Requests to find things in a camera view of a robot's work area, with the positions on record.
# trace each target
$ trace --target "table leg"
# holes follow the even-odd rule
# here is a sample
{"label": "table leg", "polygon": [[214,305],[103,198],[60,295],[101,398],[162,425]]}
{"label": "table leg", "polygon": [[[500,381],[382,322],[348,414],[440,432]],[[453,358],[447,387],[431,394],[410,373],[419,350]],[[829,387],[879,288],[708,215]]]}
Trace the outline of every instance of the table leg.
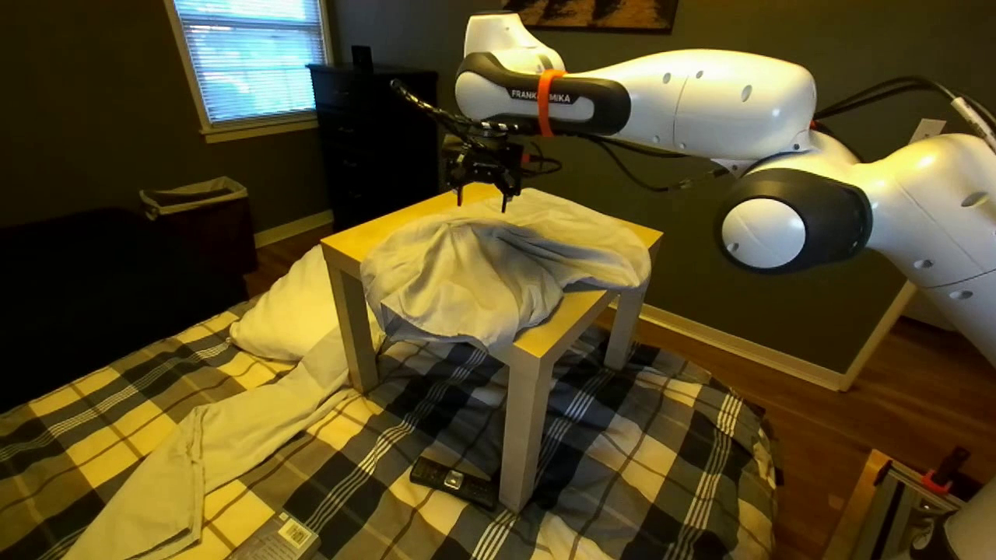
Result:
{"label": "table leg", "polygon": [[342,331],[348,381],[358,392],[367,392],[377,387],[377,353],[372,339],[365,283],[358,276],[342,273],[340,269],[329,269],[329,283],[335,295],[335,318]]}
{"label": "table leg", "polygon": [[497,502],[513,513],[527,507],[534,488],[550,381],[550,360],[513,358],[509,363]]}
{"label": "table leg", "polygon": [[647,288],[622,291],[617,295],[617,322],[613,322],[613,332],[609,332],[609,350],[604,355],[608,366],[619,371],[626,363],[628,350],[632,350],[635,325],[641,322],[643,294],[647,294]]}

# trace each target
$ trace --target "bed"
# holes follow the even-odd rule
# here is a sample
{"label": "bed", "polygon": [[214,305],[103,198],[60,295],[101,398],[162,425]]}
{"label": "bed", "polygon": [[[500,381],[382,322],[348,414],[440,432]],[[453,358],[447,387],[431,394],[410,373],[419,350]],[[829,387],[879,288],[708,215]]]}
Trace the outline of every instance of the bed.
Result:
{"label": "bed", "polygon": [[[303,322],[329,299],[317,255],[261,299],[0,414],[0,557],[73,555],[185,416],[287,381],[326,335],[329,318]],[[539,486],[517,516],[410,484],[416,459],[494,476],[503,366],[464,343],[389,343],[377,389],[335,389],[202,494],[177,557],[770,557],[764,411],[650,346],[608,371],[604,346],[593,326],[557,363]]]}

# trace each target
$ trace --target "window frame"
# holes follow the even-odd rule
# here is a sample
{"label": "window frame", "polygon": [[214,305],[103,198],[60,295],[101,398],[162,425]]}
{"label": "window frame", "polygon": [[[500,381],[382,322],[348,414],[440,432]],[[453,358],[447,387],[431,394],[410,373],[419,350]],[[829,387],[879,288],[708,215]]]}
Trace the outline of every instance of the window frame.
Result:
{"label": "window frame", "polygon": [[[334,31],[329,31],[329,14],[326,14],[326,0],[314,0],[317,2],[317,24],[320,24],[320,64],[326,66],[334,59]],[[209,107],[205,96],[200,90],[200,77],[197,77],[197,66],[189,59],[189,45],[185,34],[185,21],[177,15],[177,0],[162,0],[165,15],[172,21],[176,31],[176,47],[181,53],[185,64],[185,77],[187,77],[187,90],[194,96],[194,110],[200,119],[200,134],[205,138],[205,143],[231,143],[231,140],[246,140],[246,138],[270,138],[270,134],[292,134],[292,130],[311,130],[317,127],[314,111],[277,111],[277,114],[261,114],[261,119],[241,119],[241,121],[211,121],[209,119]]]}

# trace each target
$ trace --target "white sheet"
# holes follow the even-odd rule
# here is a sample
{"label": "white sheet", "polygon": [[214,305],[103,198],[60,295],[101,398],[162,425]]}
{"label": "white sheet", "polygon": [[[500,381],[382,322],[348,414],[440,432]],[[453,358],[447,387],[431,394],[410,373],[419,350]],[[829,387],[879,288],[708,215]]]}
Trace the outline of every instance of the white sheet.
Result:
{"label": "white sheet", "polygon": [[641,291],[650,255],[617,218],[523,189],[503,215],[480,202],[402,227],[362,276],[389,335],[491,350],[550,318],[564,291]]}
{"label": "white sheet", "polygon": [[205,494],[325,416],[347,381],[342,335],[329,331],[273,387],[189,411],[177,435],[129,476],[67,557],[176,557],[197,546]]}

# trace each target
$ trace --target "orange component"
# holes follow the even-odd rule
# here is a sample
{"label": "orange component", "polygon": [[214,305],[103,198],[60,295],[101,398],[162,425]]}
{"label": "orange component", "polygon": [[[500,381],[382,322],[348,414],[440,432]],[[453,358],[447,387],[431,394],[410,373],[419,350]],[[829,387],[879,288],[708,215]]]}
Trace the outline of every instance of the orange component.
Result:
{"label": "orange component", "polygon": [[550,89],[561,77],[561,68],[542,71],[542,77],[534,81],[534,121],[539,121],[539,138],[554,138],[550,127]]}
{"label": "orange component", "polygon": [[933,494],[947,494],[947,491],[953,488],[953,484],[938,484],[933,476],[938,476],[938,470],[928,470],[928,474],[923,476],[923,486],[924,486],[928,491],[933,491]]}

